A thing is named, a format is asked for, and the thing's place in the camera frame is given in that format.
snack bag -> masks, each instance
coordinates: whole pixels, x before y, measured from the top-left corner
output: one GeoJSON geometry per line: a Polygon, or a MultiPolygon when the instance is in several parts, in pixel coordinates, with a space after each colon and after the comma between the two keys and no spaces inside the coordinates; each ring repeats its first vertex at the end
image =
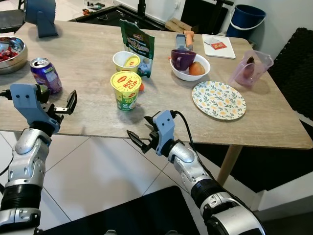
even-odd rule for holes
{"type": "Polygon", "coordinates": [[[209,44],[211,47],[213,47],[214,50],[219,50],[219,49],[223,49],[223,48],[226,48],[227,46],[221,42],[220,40],[216,39],[216,38],[213,38],[211,37],[209,39],[208,42],[205,42],[207,44],[209,44]]]}
{"type": "Polygon", "coordinates": [[[120,20],[124,48],[140,57],[138,75],[150,77],[155,51],[155,38],[141,31],[134,23],[120,20]]]}

blue bucket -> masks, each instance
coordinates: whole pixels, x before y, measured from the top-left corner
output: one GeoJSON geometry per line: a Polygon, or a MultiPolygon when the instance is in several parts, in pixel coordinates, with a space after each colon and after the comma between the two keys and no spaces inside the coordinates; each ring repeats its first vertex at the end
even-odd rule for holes
{"type": "Polygon", "coordinates": [[[236,5],[226,36],[249,39],[253,30],[265,19],[266,13],[259,8],[248,5],[236,5]]]}

floral plate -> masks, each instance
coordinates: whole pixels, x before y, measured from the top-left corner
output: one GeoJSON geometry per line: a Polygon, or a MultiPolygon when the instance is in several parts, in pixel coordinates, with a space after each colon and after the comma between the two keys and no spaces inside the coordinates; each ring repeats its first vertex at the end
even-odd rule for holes
{"type": "Polygon", "coordinates": [[[222,82],[201,82],[192,91],[192,99],[201,111],[222,120],[240,118],[246,112],[242,95],[222,82]]]}

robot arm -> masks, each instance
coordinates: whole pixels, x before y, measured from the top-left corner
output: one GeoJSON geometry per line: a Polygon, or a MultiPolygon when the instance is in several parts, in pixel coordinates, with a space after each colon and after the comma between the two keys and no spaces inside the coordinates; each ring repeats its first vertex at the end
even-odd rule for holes
{"type": "Polygon", "coordinates": [[[265,230],[251,210],[219,185],[196,152],[185,147],[181,141],[174,141],[173,118],[176,114],[181,113],[165,110],[153,117],[145,117],[154,128],[150,133],[149,145],[134,132],[127,133],[144,153],[153,148],[156,154],[164,155],[174,165],[186,190],[200,209],[209,235],[265,235],[265,230]]]}
{"type": "Polygon", "coordinates": [[[33,235],[40,223],[39,204],[50,137],[60,129],[64,116],[58,114],[70,115],[74,111],[77,94],[70,94],[65,108],[47,104],[49,93],[42,92],[39,85],[13,84],[0,95],[13,100],[30,126],[23,130],[12,150],[9,180],[0,207],[0,234],[33,235]]]}

metal bowl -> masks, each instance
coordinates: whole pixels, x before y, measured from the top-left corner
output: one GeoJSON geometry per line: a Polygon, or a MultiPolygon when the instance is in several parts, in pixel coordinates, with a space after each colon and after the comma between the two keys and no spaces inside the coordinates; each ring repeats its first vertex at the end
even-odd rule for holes
{"type": "Polygon", "coordinates": [[[12,48],[18,55],[9,60],[0,62],[0,74],[12,73],[22,68],[27,62],[27,46],[22,39],[14,36],[0,37],[0,52],[4,49],[12,48]]]}

